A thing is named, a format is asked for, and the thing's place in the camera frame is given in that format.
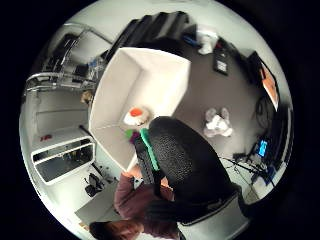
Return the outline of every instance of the cable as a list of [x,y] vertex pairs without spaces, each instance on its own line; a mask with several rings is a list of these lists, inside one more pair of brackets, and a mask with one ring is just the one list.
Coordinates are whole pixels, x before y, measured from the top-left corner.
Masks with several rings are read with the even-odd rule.
[[256,195],[257,199],[260,199],[256,190],[253,188],[252,183],[248,183],[248,181],[245,179],[245,177],[241,174],[241,172],[239,171],[239,169],[235,166],[234,167],[234,171],[239,174],[241,176],[241,178],[246,182],[246,184],[248,184],[248,186],[251,188],[252,192]]
[[231,159],[229,159],[229,158],[224,158],[224,157],[219,157],[220,159],[224,159],[224,160],[227,160],[227,161],[229,161],[229,162],[232,162],[234,165],[237,165],[237,166],[239,166],[239,167],[242,167],[242,168],[244,168],[244,169],[246,169],[247,171],[249,171],[250,173],[256,173],[256,174],[258,174],[259,176],[261,176],[261,174],[260,174],[260,172],[259,171],[254,171],[254,170],[252,170],[252,169],[250,169],[250,168],[247,168],[247,167],[245,167],[245,166],[242,166],[242,165],[240,165],[239,163],[237,163],[237,162],[235,162],[234,160],[231,160]]
[[243,168],[243,169],[246,169],[246,170],[249,171],[250,173],[255,173],[255,174],[259,175],[260,177],[262,177],[263,179],[265,179],[265,178],[267,177],[268,180],[271,182],[272,186],[275,187],[275,184],[273,183],[271,177],[269,176],[268,173],[265,172],[265,170],[263,170],[263,169],[261,168],[261,166],[260,166],[260,168],[261,168],[262,170],[258,170],[255,166],[253,166],[253,165],[251,165],[251,164],[248,164],[250,167],[252,167],[252,168],[255,169],[255,171],[254,171],[254,170],[252,170],[252,169],[250,169],[250,168],[247,168],[247,167],[245,167],[245,166],[242,166],[242,165],[238,164],[237,162],[235,162],[234,160],[231,160],[231,159],[229,159],[229,158],[224,158],[224,157],[219,157],[219,158],[220,158],[220,159],[227,160],[227,161],[229,161],[229,162],[232,162],[234,165],[237,165],[237,166],[239,166],[239,167],[241,167],[241,168]]

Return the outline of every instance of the storage box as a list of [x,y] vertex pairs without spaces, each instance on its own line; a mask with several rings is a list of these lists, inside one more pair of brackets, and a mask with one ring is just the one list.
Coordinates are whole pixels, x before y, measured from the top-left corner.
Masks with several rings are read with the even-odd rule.
[[[99,82],[92,104],[89,131],[101,148],[126,171],[137,158],[127,129],[147,128],[157,116],[171,116],[188,86],[190,61],[145,48],[117,50]],[[139,126],[123,119],[132,107],[144,107],[149,120]]]

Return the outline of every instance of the metal rack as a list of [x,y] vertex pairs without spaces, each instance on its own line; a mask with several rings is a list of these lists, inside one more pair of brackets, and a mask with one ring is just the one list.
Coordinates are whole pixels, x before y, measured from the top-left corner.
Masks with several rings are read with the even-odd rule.
[[[78,36],[76,36],[76,39],[72,39],[74,40],[74,42],[71,43],[71,46],[67,50],[63,50],[65,51],[65,55],[63,55],[61,59],[54,59],[53,56],[50,57],[51,59],[53,59],[53,67],[51,66],[48,67],[47,65],[44,65],[42,72],[32,74],[27,79],[23,96],[26,96],[27,92],[29,91],[54,91],[58,89],[71,90],[71,91],[83,91],[83,90],[95,88],[98,82],[98,79],[100,77],[98,72],[103,70],[105,67],[105,64],[103,64],[104,60],[102,58],[94,59],[92,61],[94,62],[94,64],[92,62],[88,63],[87,75],[89,75],[89,77],[80,76],[75,73],[70,73],[66,71],[66,67],[68,66],[68,64],[70,64],[70,61],[72,61],[72,58],[71,58],[72,50],[79,44],[80,40],[84,37],[84,35],[86,35],[89,32],[101,38],[108,44],[112,44],[112,41],[108,39],[106,36],[104,36],[102,33],[100,33],[99,31],[97,31],[96,29],[90,26],[87,26],[85,24],[69,22],[69,23],[65,23],[64,26],[78,27],[78,28],[81,28],[82,31]],[[61,68],[58,67],[57,69],[58,71],[54,71],[57,63],[61,65]]]

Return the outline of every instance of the floor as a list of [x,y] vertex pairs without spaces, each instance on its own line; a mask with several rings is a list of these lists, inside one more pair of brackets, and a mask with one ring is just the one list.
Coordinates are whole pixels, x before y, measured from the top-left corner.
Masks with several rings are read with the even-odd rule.
[[[182,48],[183,57],[192,62],[191,73],[188,90],[173,117],[200,133],[220,157],[232,158],[234,153],[249,153],[253,143],[264,131],[255,118],[255,105],[263,91],[249,84],[235,59],[229,57],[229,72],[228,76],[225,76],[213,70],[212,54],[200,55],[197,49],[186,43],[182,43]],[[217,135],[207,138],[203,134],[205,112],[212,107],[218,111],[222,107],[229,110],[234,129],[230,137]],[[222,163],[226,167],[232,165],[225,160],[222,160]],[[250,182],[252,174],[240,167],[238,169],[246,181]],[[227,171],[231,180],[242,186],[245,197],[252,196],[248,184],[239,173],[236,173],[234,168],[229,168]]]

